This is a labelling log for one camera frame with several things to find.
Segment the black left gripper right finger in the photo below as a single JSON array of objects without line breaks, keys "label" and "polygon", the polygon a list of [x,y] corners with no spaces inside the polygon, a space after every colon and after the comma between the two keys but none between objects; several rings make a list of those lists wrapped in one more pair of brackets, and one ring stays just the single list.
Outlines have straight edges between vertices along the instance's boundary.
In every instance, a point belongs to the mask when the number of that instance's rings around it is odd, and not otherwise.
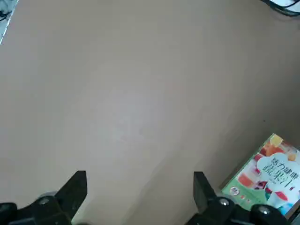
[{"label": "black left gripper right finger", "polygon": [[255,204],[250,210],[231,199],[217,196],[203,172],[194,172],[193,197],[198,212],[187,225],[289,225],[290,222],[272,206]]}]

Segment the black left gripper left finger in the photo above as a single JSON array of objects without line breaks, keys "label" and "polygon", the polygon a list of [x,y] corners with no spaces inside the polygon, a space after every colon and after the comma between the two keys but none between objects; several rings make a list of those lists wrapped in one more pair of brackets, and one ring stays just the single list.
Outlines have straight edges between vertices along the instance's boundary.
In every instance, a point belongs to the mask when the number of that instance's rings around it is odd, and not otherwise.
[{"label": "black left gripper left finger", "polygon": [[86,171],[76,171],[57,191],[42,194],[18,208],[14,202],[0,204],[2,225],[70,225],[88,192]]}]

